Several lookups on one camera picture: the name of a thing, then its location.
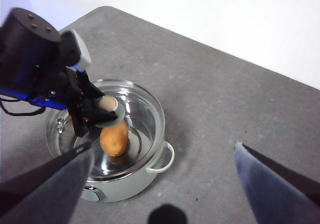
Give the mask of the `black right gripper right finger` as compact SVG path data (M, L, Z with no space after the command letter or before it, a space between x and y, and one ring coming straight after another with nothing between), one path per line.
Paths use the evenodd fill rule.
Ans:
M237 142L237 174L259 224L318 224L320 184Z

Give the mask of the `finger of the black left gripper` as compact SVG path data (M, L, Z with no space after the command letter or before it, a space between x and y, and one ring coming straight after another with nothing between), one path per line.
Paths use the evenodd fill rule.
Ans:
M84 99L100 99L104 96L104 93L101 92L90 80L86 71L83 72L83 97Z
M91 127L101 123L114 121L118 118L115 113L118 105L106 104L100 107L98 101L86 101L84 110L84 121L87 127Z

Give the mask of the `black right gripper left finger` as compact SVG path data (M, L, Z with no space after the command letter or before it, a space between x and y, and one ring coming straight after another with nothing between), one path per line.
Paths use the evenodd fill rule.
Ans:
M93 167L92 143L0 184L2 224L68 224Z

